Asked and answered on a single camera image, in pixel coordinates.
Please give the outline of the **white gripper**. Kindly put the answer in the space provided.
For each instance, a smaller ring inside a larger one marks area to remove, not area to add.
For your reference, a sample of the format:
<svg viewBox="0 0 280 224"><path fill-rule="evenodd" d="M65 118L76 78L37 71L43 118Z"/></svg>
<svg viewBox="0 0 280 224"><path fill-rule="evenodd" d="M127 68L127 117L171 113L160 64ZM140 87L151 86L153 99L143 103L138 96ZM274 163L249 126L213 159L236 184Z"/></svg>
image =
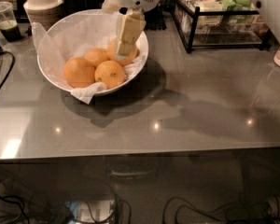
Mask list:
<svg viewBox="0 0 280 224"><path fill-rule="evenodd" d="M117 18L114 45L114 54L117 59L121 60L128 57L140 34L142 34L146 26L142 11L150 11L159 2L160 0L104 0L102 4L103 12L121 13Z"/></svg>

